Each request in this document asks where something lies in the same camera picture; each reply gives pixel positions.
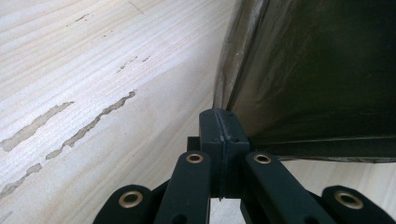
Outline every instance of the round hole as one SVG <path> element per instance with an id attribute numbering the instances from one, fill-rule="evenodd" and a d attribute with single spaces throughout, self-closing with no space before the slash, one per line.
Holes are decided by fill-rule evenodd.
<path id="1" fill-rule="evenodd" d="M 119 199 L 119 204 L 124 208 L 132 208 L 143 201 L 143 195 L 139 191 L 128 191 L 122 194 Z"/>
<path id="2" fill-rule="evenodd" d="M 204 160 L 204 157 L 199 154 L 191 154 L 187 157 L 187 161 L 191 163 L 199 163 Z"/>
<path id="3" fill-rule="evenodd" d="M 187 223 L 187 218 L 184 215 L 177 215 L 172 219 L 173 224 L 185 224 Z"/>
<path id="4" fill-rule="evenodd" d="M 339 202 L 345 207 L 351 208 L 351 209 L 361 209 L 363 208 L 363 202 L 357 198 L 355 195 L 338 190 L 334 193 L 334 197 Z"/>
<path id="5" fill-rule="evenodd" d="M 304 223 L 306 224 L 319 224 L 319 221 L 314 217 L 306 217 L 304 219 Z"/>
<path id="6" fill-rule="evenodd" d="M 254 157 L 254 160 L 256 162 L 262 163 L 262 164 L 266 164 L 266 163 L 270 163 L 271 162 L 271 158 L 264 156 L 264 155 L 256 155 Z"/>

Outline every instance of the metal grommet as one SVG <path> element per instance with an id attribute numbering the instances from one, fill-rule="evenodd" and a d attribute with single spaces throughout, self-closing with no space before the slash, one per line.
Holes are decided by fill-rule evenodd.
<path id="1" fill-rule="evenodd" d="M 363 202 L 357 198 L 355 195 L 343 191 L 343 190 L 337 190 L 334 193 L 334 197 L 339 202 L 345 207 L 351 208 L 351 209 L 361 209 L 363 208 Z"/>
<path id="2" fill-rule="evenodd" d="M 132 200 L 129 200 L 127 197 L 133 195 L 134 198 Z M 132 208 L 137 206 L 143 201 L 143 195 L 139 191 L 128 191 L 122 194 L 122 196 L 119 199 L 119 204 L 121 207 L 124 208 Z"/>
<path id="3" fill-rule="evenodd" d="M 187 161 L 191 163 L 199 163 L 204 160 L 204 157 L 200 154 L 191 154 L 187 157 Z"/>
<path id="4" fill-rule="evenodd" d="M 271 158 L 264 155 L 256 155 L 254 156 L 254 160 L 262 164 L 267 164 L 271 162 Z"/>

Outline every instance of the wood grain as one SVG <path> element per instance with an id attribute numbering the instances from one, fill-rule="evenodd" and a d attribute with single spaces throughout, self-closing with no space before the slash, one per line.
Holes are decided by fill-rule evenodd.
<path id="1" fill-rule="evenodd" d="M 0 223 L 92 223 L 111 193 L 168 179 L 209 108 L 236 1 L 2 1 Z M 395 166 L 290 161 L 396 217 Z M 243 223 L 238 202 L 212 223 Z"/>

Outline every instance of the light wood panel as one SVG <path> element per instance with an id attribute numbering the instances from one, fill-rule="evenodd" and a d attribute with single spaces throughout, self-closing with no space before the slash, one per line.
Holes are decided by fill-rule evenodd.
<path id="1" fill-rule="evenodd" d="M 91 223 L 119 187 L 169 178 L 212 104 L 235 1 L 2 1 L 0 223 Z M 308 189 L 396 217 L 394 165 L 290 161 Z M 243 223 L 238 202 L 212 223 Z"/>

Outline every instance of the wooden surface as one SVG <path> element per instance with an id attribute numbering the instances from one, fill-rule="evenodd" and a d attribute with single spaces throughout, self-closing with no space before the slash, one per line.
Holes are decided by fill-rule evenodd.
<path id="1" fill-rule="evenodd" d="M 2 1 L 0 223 L 92 223 L 128 184 L 168 179 L 212 104 L 235 1 Z M 396 218 L 393 164 L 289 161 L 316 193 L 365 193 Z M 213 201 L 212 223 L 243 223 Z"/>

